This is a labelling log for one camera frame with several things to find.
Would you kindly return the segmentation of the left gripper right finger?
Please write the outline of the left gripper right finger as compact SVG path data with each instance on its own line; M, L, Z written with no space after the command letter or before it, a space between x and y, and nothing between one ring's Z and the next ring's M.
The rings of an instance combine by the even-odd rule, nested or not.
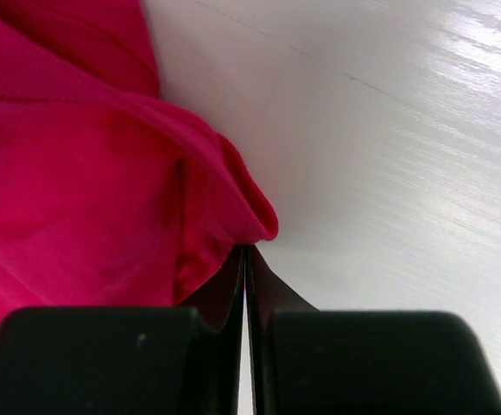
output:
M479 340L442 311L319 310L245 251L257 414L501 414Z

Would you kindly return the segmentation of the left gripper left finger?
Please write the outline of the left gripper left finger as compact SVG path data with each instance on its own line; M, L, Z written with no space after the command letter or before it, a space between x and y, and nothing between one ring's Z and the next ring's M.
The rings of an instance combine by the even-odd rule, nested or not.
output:
M233 414L244 252L172 308L30 307L0 323L0 414Z

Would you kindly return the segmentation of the magenta t shirt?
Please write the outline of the magenta t shirt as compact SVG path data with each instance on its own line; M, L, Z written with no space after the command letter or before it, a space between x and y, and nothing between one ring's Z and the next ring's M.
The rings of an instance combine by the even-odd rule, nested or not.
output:
M0 322L172 306L276 237L236 148L159 90L138 1L0 1Z

